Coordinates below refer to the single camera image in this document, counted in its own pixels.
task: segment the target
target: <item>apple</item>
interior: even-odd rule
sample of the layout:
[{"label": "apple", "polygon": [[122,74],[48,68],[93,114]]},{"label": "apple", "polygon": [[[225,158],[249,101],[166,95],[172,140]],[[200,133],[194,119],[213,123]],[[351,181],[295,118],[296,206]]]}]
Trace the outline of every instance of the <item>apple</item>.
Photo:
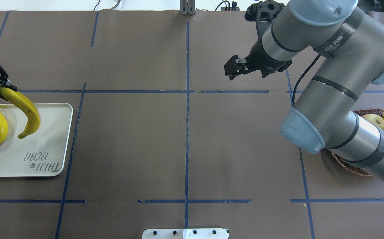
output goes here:
[{"label": "apple", "polygon": [[362,118],[366,119],[368,122],[370,122],[374,126],[377,126],[380,129],[384,130],[384,119],[381,116],[376,114],[367,114],[367,115],[362,115]]}]

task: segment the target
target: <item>gray robotic arm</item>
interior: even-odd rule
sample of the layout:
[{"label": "gray robotic arm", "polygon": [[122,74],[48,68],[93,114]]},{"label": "gray robotic arm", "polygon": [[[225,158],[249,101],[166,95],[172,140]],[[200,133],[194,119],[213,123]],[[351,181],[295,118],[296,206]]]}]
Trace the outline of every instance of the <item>gray robotic arm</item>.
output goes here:
[{"label": "gray robotic arm", "polygon": [[351,111],[369,84],[384,83],[384,25],[356,5],[357,0],[253,4],[245,18],[257,16],[259,40],[249,56],[233,56],[224,67],[230,80],[255,70],[266,77],[313,47],[326,60],[290,109],[282,135],[310,153],[327,148],[384,181],[384,131]]}]

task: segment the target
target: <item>fruit basket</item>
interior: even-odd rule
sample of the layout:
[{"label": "fruit basket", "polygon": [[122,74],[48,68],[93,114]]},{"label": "fruit basket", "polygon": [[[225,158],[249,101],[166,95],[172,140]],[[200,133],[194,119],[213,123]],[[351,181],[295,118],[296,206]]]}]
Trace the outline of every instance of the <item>fruit basket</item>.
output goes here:
[{"label": "fruit basket", "polygon": [[[353,112],[358,114],[359,116],[366,115],[366,114],[375,114],[375,115],[379,115],[381,117],[384,116],[384,110],[383,109],[363,109],[363,110],[354,110]],[[345,162],[343,160],[343,158],[336,155],[335,153],[329,151],[329,154],[330,154],[330,156],[332,156],[332,159],[338,165],[340,165],[342,168],[344,168],[345,170],[347,170],[353,174],[356,174],[358,176],[361,176],[361,177],[371,177],[372,176],[371,174],[365,172],[363,169],[356,168],[356,167],[350,165],[349,163]]]}]

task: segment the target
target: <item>brown woven basket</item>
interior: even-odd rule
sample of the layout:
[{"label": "brown woven basket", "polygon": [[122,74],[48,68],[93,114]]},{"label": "brown woven basket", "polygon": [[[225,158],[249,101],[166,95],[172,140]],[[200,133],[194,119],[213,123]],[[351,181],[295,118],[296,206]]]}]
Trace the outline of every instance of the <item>brown woven basket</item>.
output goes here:
[{"label": "brown woven basket", "polygon": [[[366,114],[375,114],[375,115],[379,115],[381,117],[384,116],[384,110],[383,109],[363,109],[363,110],[355,110],[353,112],[358,114],[359,116],[366,115]],[[360,168],[356,168],[356,167],[348,164],[347,162],[344,161],[343,158],[336,155],[335,153],[333,153],[331,151],[329,151],[329,153],[332,156],[332,159],[334,159],[335,162],[337,162],[337,164],[340,165],[345,170],[347,170],[353,174],[356,174],[358,176],[361,176],[361,177],[371,177],[372,176],[371,174],[368,174],[364,170],[362,170]]]}]

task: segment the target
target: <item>white bracket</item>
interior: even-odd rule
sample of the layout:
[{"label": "white bracket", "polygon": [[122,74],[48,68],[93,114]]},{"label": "white bracket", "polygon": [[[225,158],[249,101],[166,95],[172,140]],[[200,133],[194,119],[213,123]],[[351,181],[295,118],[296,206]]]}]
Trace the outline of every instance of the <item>white bracket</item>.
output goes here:
[{"label": "white bracket", "polygon": [[142,239],[229,239],[229,229],[148,229],[143,232]]},{"label": "white bracket", "polygon": [[195,15],[195,0],[180,0],[180,15]]}]

